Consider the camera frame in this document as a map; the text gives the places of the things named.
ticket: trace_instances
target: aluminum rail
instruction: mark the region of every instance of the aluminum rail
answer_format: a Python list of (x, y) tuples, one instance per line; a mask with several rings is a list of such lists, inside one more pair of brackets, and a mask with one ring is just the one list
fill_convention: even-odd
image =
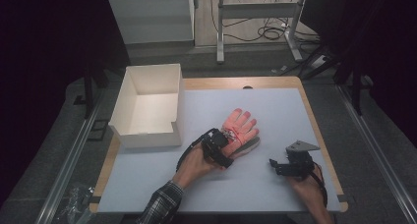
[(52, 185), (52, 188), (45, 200), (45, 203), (43, 204), (42, 209), (39, 212), (39, 215), (37, 216), (35, 221), (36, 224), (47, 224), (52, 222), (59, 202), (61, 201), (61, 198), (67, 188), (68, 182), (70, 181), (80, 154), (83, 151), (84, 145), (89, 135), (89, 131), (91, 130), (92, 124), (101, 105), (103, 95), (104, 89), (98, 89), (92, 112), (90, 116), (84, 120), (80, 132), (77, 135), (77, 138), (75, 139), (73, 146), (71, 147), (68, 156), (65, 159), (57, 178), (55, 179), (54, 184)]
[(407, 218), (408, 223), (417, 223), (417, 208), (413, 198), (406, 190), (400, 179), (396, 176), (395, 171), (390, 166), (386, 156), (384, 155), (384, 152), (381, 150), (378, 141), (375, 139), (371, 130), (368, 128), (368, 125), (363, 116), (360, 116), (356, 113), (356, 110), (350, 103), (350, 95), (346, 88), (340, 85), (337, 85), (336, 88), (340, 92), (350, 116), (352, 117), (356, 127), (363, 137), (365, 144), (368, 146), (371, 155), (374, 157), (375, 162), (380, 168), (384, 179), (386, 180), (392, 194), (398, 202), (399, 207)]

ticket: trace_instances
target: plaid sleeve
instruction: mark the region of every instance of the plaid sleeve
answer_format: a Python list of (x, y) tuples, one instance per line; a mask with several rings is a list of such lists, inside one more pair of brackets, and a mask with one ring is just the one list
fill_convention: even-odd
[(156, 190), (137, 224), (168, 223), (177, 211), (184, 191), (172, 181)]

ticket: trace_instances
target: white board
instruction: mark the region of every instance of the white board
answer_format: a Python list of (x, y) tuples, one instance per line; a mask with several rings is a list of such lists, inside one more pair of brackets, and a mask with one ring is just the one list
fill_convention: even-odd
[[(261, 144), (225, 171), (213, 171), (186, 189), (179, 212), (292, 212), (306, 211), (286, 180), (275, 174), (270, 158), (288, 163), (285, 148), (297, 140), (318, 145), (296, 88), (186, 90), (185, 139), (179, 147), (120, 146), (98, 212), (142, 212), (152, 193), (175, 173), (188, 145), (211, 128), (220, 128), (235, 109), (250, 111), (258, 120)], [(311, 151), (323, 166), (328, 210), (340, 204), (319, 150)]]

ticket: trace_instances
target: red glove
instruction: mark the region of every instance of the red glove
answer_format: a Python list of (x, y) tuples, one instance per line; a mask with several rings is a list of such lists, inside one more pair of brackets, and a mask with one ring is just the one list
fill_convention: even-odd
[(242, 114), (242, 109), (237, 108), (223, 123), (221, 131), (229, 140), (229, 144), (221, 149), (226, 157), (235, 159), (259, 145), (260, 138), (257, 137), (259, 129), (254, 128), (257, 120), (249, 121), (250, 117), (250, 112), (246, 111)]

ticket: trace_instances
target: white cardboard box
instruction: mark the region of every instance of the white cardboard box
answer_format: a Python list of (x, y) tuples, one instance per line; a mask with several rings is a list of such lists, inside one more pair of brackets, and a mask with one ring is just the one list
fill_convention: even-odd
[(126, 147), (181, 145), (183, 103), (179, 64), (130, 66), (108, 125)]

